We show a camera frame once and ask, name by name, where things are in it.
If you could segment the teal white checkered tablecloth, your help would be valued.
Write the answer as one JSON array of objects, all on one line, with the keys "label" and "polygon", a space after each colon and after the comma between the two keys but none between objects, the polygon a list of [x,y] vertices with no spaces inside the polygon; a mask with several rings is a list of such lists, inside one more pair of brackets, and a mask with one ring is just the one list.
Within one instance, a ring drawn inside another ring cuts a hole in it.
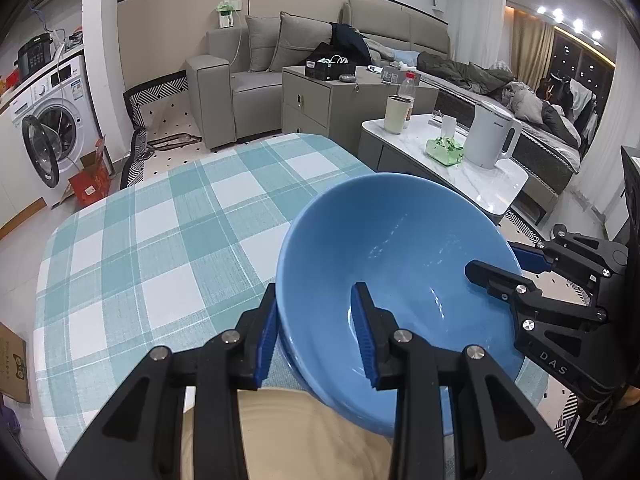
[{"label": "teal white checkered tablecloth", "polygon": [[[198,347],[257,307],[298,214],[368,174],[334,142],[293,133],[190,162],[65,220],[42,257],[34,330],[56,457],[64,460],[146,352]],[[307,390],[282,342],[268,384]],[[544,397],[548,377],[529,360],[512,378],[533,403]]]}]

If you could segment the black jacket on sofa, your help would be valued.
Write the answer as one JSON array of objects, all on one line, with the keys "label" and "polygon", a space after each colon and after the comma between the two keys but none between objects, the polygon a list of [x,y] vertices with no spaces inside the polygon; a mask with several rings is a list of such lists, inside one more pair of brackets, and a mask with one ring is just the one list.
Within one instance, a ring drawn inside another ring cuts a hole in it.
[{"label": "black jacket on sofa", "polygon": [[310,55],[304,59],[307,61],[318,61],[320,58],[332,58],[339,55],[347,58],[349,63],[357,66],[367,66],[372,63],[371,55],[363,36],[349,24],[331,23],[331,38],[320,42]]}]

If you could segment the grey cabinet with drawers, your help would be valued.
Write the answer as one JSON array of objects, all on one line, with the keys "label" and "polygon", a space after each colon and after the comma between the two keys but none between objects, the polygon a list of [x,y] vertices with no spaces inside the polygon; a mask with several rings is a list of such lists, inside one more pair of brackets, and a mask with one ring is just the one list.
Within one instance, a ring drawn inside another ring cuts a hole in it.
[{"label": "grey cabinet with drawers", "polygon": [[356,80],[310,78],[303,66],[282,70],[281,131],[318,133],[345,143],[357,140],[363,122],[385,115],[387,98],[399,90],[396,82],[364,67]]}]

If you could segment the grey sofa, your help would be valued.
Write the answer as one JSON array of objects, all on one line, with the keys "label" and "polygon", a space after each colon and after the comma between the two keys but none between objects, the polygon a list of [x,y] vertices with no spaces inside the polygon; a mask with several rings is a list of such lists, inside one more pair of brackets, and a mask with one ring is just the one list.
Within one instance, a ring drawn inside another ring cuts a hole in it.
[{"label": "grey sofa", "polygon": [[206,148],[216,150],[281,128],[282,70],[303,65],[338,25],[352,26],[374,44],[373,63],[397,50],[446,58],[447,25],[440,18],[375,0],[346,0],[334,21],[286,11],[247,15],[239,27],[206,35],[207,52],[186,60],[191,110]]}]

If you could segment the blue ceramic bowl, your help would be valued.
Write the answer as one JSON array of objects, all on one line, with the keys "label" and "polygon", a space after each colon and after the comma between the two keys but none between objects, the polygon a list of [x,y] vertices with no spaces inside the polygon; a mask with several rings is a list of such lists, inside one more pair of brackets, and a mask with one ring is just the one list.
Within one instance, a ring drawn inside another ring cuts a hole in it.
[{"label": "blue ceramic bowl", "polygon": [[486,349],[510,377],[523,358],[506,305],[465,275],[473,260],[520,272],[486,214],[435,182],[377,172],[315,197],[280,250],[277,305],[283,349],[304,387],[354,424],[390,436],[396,396],[374,390],[350,310],[363,282],[398,325],[439,348]]}]

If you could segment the brown cardboard box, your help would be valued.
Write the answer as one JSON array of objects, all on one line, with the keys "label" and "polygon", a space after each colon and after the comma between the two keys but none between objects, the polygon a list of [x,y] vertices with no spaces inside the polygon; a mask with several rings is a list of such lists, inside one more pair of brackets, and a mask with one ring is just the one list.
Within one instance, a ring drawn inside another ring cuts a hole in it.
[{"label": "brown cardboard box", "polygon": [[26,341],[0,324],[0,391],[18,403],[29,404]]}]

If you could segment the cream tumbler cup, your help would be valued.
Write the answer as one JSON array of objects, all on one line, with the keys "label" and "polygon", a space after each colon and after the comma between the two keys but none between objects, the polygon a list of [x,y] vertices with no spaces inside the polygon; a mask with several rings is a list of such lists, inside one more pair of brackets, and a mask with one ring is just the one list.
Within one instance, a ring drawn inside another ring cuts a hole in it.
[{"label": "cream tumbler cup", "polygon": [[388,96],[383,122],[384,129],[389,133],[401,134],[411,107],[412,101],[405,96]]}]

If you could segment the white electric kettle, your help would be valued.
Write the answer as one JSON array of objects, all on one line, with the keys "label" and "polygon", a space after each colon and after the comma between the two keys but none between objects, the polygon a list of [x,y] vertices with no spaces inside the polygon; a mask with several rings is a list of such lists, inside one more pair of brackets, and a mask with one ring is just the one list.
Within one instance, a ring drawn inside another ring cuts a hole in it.
[{"label": "white electric kettle", "polygon": [[522,129],[523,124],[507,110],[487,102],[476,103],[463,156],[471,164],[492,169],[498,160],[512,157]]}]

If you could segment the white washing machine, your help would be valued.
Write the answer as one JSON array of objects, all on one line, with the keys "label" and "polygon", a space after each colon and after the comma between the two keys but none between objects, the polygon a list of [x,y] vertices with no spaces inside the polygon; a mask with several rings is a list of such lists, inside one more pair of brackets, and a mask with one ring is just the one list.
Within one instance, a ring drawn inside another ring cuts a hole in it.
[{"label": "white washing machine", "polygon": [[54,208],[73,193],[70,179],[102,138],[86,74],[84,52],[64,55],[10,103],[44,203]]}]

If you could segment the black box on cabinet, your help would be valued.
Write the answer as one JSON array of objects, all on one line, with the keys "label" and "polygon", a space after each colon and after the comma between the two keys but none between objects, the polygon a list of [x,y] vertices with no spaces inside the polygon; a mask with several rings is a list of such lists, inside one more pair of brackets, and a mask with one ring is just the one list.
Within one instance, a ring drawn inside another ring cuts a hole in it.
[{"label": "black box on cabinet", "polygon": [[305,64],[305,76],[320,81],[339,80],[341,76],[354,76],[357,65],[352,62],[332,61],[329,58],[308,60]]}]

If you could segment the beige round plate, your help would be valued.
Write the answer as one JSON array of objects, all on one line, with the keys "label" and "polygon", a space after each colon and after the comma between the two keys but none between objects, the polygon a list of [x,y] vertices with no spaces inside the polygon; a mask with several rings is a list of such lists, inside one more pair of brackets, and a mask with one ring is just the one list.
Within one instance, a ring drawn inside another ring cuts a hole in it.
[{"label": "beige round plate", "polygon": [[386,479],[392,444],[294,389],[238,393],[251,479]]}]

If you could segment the black patterned floor mat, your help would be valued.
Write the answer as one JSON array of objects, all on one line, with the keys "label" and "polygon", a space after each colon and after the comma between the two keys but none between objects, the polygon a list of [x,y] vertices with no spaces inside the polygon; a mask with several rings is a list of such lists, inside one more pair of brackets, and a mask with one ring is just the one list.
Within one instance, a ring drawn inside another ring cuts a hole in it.
[{"label": "black patterned floor mat", "polygon": [[205,154],[188,90],[186,72],[179,70],[125,92],[134,133],[120,177],[122,190]]}]

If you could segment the black rice cooker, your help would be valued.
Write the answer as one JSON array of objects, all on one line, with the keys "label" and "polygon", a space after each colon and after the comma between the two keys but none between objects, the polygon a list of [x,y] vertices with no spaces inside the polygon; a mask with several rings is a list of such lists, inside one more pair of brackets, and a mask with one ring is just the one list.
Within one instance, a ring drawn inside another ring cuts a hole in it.
[{"label": "black rice cooker", "polygon": [[18,49],[14,64],[21,82],[51,62],[51,44],[51,35],[44,32],[32,37]]}]

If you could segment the red cardboard box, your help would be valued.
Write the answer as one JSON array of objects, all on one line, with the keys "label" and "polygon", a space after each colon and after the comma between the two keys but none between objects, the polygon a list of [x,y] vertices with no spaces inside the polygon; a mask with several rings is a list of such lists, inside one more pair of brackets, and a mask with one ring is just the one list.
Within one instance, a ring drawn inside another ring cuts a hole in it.
[{"label": "red cardboard box", "polygon": [[111,177],[105,155],[104,140],[99,139],[94,150],[81,157],[81,170],[68,179],[81,208],[103,200],[110,192]]}]

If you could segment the green tissue pack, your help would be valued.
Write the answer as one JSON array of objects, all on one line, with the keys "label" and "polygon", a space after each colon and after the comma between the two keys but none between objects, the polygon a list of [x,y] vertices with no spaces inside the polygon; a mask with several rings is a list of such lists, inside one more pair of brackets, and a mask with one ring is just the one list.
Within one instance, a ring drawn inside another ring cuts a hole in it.
[{"label": "green tissue pack", "polygon": [[428,157],[442,164],[442,166],[450,167],[462,162],[464,148],[454,138],[440,136],[426,141],[425,153]]}]

